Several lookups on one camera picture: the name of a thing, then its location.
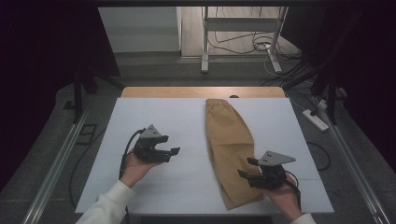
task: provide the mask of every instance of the aluminum rail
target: aluminum rail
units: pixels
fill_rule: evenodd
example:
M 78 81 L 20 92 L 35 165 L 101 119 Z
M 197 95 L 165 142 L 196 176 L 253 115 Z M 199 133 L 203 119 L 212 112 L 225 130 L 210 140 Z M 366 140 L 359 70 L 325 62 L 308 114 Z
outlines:
M 314 97 L 314 102 L 318 104 L 318 99 Z M 345 141 L 343 135 L 341 135 L 338 127 L 333 125 L 327 116 L 326 112 L 322 109 L 319 109 L 320 115 L 323 117 L 325 122 L 329 125 L 329 130 L 332 135 L 332 139 L 334 140 L 338 151 L 343 158 L 349 173 L 352 175 L 355 184 L 358 187 L 358 190 L 361 192 L 361 196 L 363 200 L 366 202 L 370 213 L 372 214 L 374 220 L 378 224 L 390 224 L 390 220 L 383 208 L 382 203 L 376 197 L 375 191 L 367 178 L 365 177 L 363 171 L 359 167 L 355 158 L 353 157 L 347 142 Z
M 25 218 L 23 219 L 23 224 L 38 223 L 38 220 L 41 218 L 47 202 L 50 199 L 50 195 L 55 188 L 56 182 L 58 181 L 58 178 L 64 169 L 64 165 L 69 157 L 70 151 L 76 143 L 81 127 L 88 116 L 89 108 L 93 98 L 94 96 L 88 95 L 87 100 L 85 101 L 85 110 L 83 111 L 80 119 L 72 125 L 67 137 L 64 139 L 61 149 L 49 168 L 49 172 L 41 184 L 37 195 L 33 199 L 33 202 L 30 205 Z

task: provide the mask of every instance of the white table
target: white table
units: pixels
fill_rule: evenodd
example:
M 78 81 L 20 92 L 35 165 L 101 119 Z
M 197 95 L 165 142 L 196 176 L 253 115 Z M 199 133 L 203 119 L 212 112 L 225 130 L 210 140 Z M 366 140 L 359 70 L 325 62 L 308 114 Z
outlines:
M 271 202 L 227 210 L 208 158 L 205 137 L 206 98 L 120 98 L 111 116 L 76 212 L 85 212 L 115 183 L 121 155 L 131 135 L 150 124 L 169 135 L 158 149 L 180 147 L 169 163 L 150 170 L 128 204 L 137 215 L 271 215 Z M 333 212 L 317 168 L 287 98 L 226 99 L 242 116 L 255 140 L 255 156 L 266 150 L 296 158 L 284 164 L 300 182 L 303 212 Z

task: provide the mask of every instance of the folded garment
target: folded garment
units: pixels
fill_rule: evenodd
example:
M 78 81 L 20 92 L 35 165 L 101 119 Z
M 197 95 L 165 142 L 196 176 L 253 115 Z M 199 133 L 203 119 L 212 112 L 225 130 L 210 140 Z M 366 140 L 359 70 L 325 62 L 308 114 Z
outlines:
M 254 141 L 248 126 L 225 100 L 206 100 L 206 137 L 209 155 L 221 184 L 221 196 L 228 209 L 256 202 L 262 193 L 251 188 L 237 170 L 259 174 L 257 166 L 248 164 L 254 158 Z

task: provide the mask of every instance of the human hand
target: human hand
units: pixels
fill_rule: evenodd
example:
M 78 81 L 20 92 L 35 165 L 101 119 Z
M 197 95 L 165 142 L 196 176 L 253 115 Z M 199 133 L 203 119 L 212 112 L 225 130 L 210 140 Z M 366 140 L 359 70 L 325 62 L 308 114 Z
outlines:
M 287 180 L 296 185 L 295 181 L 286 174 Z M 277 189 L 259 189 L 262 193 L 267 195 L 274 206 L 279 209 L 290 221 L 295 220 L 297 217 L 303 215 L 301 212 L 298 203 L 297 196 L 295 194 L 294 189 L 289 187 L 286 184 L 283 184 L 281 187 Z
M 159 162 L 141 161 L 131 150 L 126 157 L 125 168 L 120 181 L 131 188 L 145 177 L 149 169 L 159 164 Z

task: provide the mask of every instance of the electrical cable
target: electrical cable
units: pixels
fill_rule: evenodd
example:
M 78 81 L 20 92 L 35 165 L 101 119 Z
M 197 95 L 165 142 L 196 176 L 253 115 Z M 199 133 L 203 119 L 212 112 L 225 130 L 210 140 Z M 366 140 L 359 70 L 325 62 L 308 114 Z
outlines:
M 298 183 L 298 179 L 297 179 L 296 175 L 292 174 L 290 171 L 287 171 L 287 170 L 285 170 L 285 172 L 294 177 L 294 180 L 296 181 L 296 187 L 298 188 L 299 183 Z
M 132 134 L 131 138 L 128 141 L 128 144 L 126 145 L 126 148 L 124 150 L 124 153 L 122 155 L 122 159 L 121 159 L 121 165 L 120 165 L 120 175 L 119 175 L 119 179 L 121 179 L 122 174 L 125 170 L 125 164 L 126 164 L 126 157 L 128 156 L 128 149 L 129 146 L 131 145 L 132 141 L 134 140 L 134 138 L 138 135 L 141 134 L 143 131 L 145 131 L 146 129 L 141 129 L 141 130 L 137 130 L 134 134 Z M 128 206 L 125 207 L 125 223 L 129 224 L 129 211 L 128 211 Z
M 256 49 L 256 50 L 258 50 L 258 51 L 267 51 L 268 48 L 266 47 L 266 45 L 271 45 L 271 43 L 268 42 L 268 41 L 256 42 L 258 39 L 261 39 L 261 38 L 272 39 L 272 37 L 271 37 L 271 36 L 268 36 L 268 35 L 262 35 L 262 36 L 257 36 L 257 37 L 254 35 L 253 38 L 252 38 L 252 40 L 251 40 L 251 43 L 252 43 L 252 45 L 253 45 L 253 48 Z
M 264 35 L 264 34 L 267 34 L 267 33 L 265 33 L 265 32 L 258 32 L 258 33 L 257 33 L 257 35 Z M 229 38 L 229 39 L 224 39 L 224 40 L 217 40 L 217 39 L 216 39 L 216 42 L 218 42 L 218 44 L 221 44 L 221 43 L 223 43 L 223 42 L 235 40 L 235 39 L 242 38 L 242 37 L 246 37 L 246 36 L 250 36 L 250 35 L 255 35 L 255 34 L 239 35 L 239 36 L 231 37 L 231 38 Z
M 292 174 L 291 172 L 286 171 L 286 170 L 285 170 L 285 172 L 287 172 L 288 174 L 293 175 L 293 177 L 296 179 L 296 183 L 298 183 L 298 179 L 297 179 L 297 177 L 296 177 L 294 174 Z M 272 177 L 274 177 L 274 178 L 276 178 L 276 179 L 278 179 L 278 180 L 280 180 L 280 181 L 282 181 L 284 184 L 286 184 L 287 186 L 291 187 L 291 188 L 294 190 L 294 192 L 296 193 L 296 196 L 297 196 L 297 204 L 298 204 L 298 207 L 299 207 L 300 210 L 301 210 L 301 192 L 300 192 L 300 190 L 298 189 L 298 187 L 296 187 L 295 185 L 293 185 L 292 183 L 290 183 L 289 180 L 287 180 L 287 179 L 280 178 L 279 176 L 273 175 L 273 174 L 270 174 L 270 173 L 267 173 L 267 174 L 270 175 L 270 176 L 272 176 Z
M 299 95 L 303 96 L 303 97 L 305 98 L 305 100 L 307 100 L 316 110 L 318 110 L 318 106 L 315 105 L 311 100 L 309 100 L 309 98 L 306 97 L 306 95 L 300 93 L 300 92 L 297 91 L 297 90 L 292 90 L 292 91 L 295 91 L 295 92 L 297 92 Z
M 253 7 L 250 7 L 250 13 L 247 15 L 247 17 L 252 17 L 253 16 Z
M 309 66 L 310 66 L 309 63 L 305 60 L 303 60 L 303 61 L 304 61 L 304 63 L 298 69 L 296 69 L 296 70 L 292 71 L 290 74 L 288 74 L 288 77 L 293 77 L 293 79 L 297 79 L 296 76 L 302 74 L 306 69 L 309 69 Z M 282 86 L 285 83 L 285 81 L 286 81 L 286 79 L 283 79 L 282 82 L 279 84 L 279 87 Z M 311 85 L 313 84 L 312 82 L 306 81 L 306 80 L 304 80 L 303 82 L 309 83 Z
M 294 74 L 295 74 L 296 72 L 298 72 L 299 70 L 301 70 L 302 66 L 304 66 L 304 63 L 303 63 L 303 62 L 299 62 L 299 63 L 297 63 L 296 65 L 294 65 L 294 67 L 292 67 L 288 72 L 284 73 L 283 75 L 278 75 L 278 74 L 272 73 L 272 72 L 270 72 L 270 71 L 268 70 L 267 65 L 266 65 L 266 62 L 267 62 L 267 58 L 269 58 L 269 57 L 270 57 L 270 55 L 267 55 L 267 56 L 265 57 L 265 59 L 264 59 L 264 68 L 265 68 L 265 71 L 266 71 L 268 74 L 273 75 L 273 76 L 275 76 L 276 78 L 295 79 L 295 78 L 292 78 L 292 77 L 294 77 Z
M 290 100 L 294 105 L 297 105 L 300 109 L 302 109 L 303 111 L 305 111 L 305 109 L 304 109 L 302 106 L 300 106 L 300 105 L 298 105 L 297 103 L 295 103 L 295 102 L 293 101 L 293 99 L 291 99 L 291 98 L 286 94 L 286 92 L 285 92 L 285 95 L 286 95 L 286 97 L 289 98 L 289 100 Z
M 313 70 L 311 70 L 311 71 L 309 71 L 309 73 L 311 73 L 311 74 L 317 74 L 319 71 L 320 71 L 320 69 L 322 69 L 322 66 L 319 66 L 319 67 L 316 67 L 316 68 L 314 68 Z M 286 81 L 286 79 L 284 79 L 281 83 L 280 83 L 280 87 L 285 83 L 285 81 Z
M 249 50 L 249 51 L 246 51 L 246 52 L 237 52 L 237 51 L 234 51 L 234 50 L 231 50 L 231 49 L 226 49 L 226 48 L 222 48 L 222 47 L 216 47 L 212 43 L 210 43 L 209 39 L 207 39 L 207 42 L 209 43 L 210 46 L 212 46 L 215 49 L 224 49 L 224 50 L 230 51 L 232 53 L 236 53 L 236 54 L 249 54 L 249 53 L 255 51 L 255 49 L 253 49 L 253 50 Z
M 318 168 L 318 171 L 325 171 L 325 170 L 329 169 L 329 167 L 332 165 L 332 158 L 330 157 L 330 154 L 326 151 L 326 149 L 324 149 L 324 147 L 322 147 L 321 145 L 313 143 L 313 142 L 307 141 L 306 143 L 320 148 L 327 156 L 327 159 L 328 159 L 327 164 L 323 168 Z
M 81 162 L 82 158 L 84 157 L 84 155 L 87 153 L 88 149 L 90 149 L 90 147 L 93 145 L 93 143 L 106 131 L 106 129 L 102 130 L 101 132 L 99 132 L 99 134 L 96 135 L 96 137 L 94 137 L 91 140 L 91 143 L 87 146 L 87 148 L 85 148 L 84 152 L 81 154 L 81 156 L 78 158 L 78 161 L 76 162 L 76 165 L 73 167 L 72 173 L 70 175 L 69 178 L 69 199 L 70 199 L 70 203 L 73 205 L 73 207 L 76 209 L 77 208 L 77 204 L 74 201 L 74 197 L 73 197 L 73 190 L 72 190 L 72 185 L 73 185 L 73 177 L 74 174 L 77 170 L 77 167 L 79 165 L 79 163 Z
M 268 71 L 267 66 L 266 66 L 266 60 L 269 57 L 269 55 L 264 59 L 264 68 L 265 70 L 268 72 L 268 74 L 273 75 L 274 73 L 271 73 L 270 71 Z M 303 65 L 304 61 L 300 61 L 298 62 L 296 65 L 294 65 L 288 72 L 284 73 L 282 76 L 280 75 L 276 75 L 276 77 L 272 77 L 272 78 L 268 78 L 267 80 L 265 80 L 262 83 L 262 86 L 264 86 L 265 83 L 269 82 L 269 81 L 278 81 L 280 80 L 282 77 L 287 76 L 289 73 L 293 72 L 294 70 L 300 70 L 300 67 Z

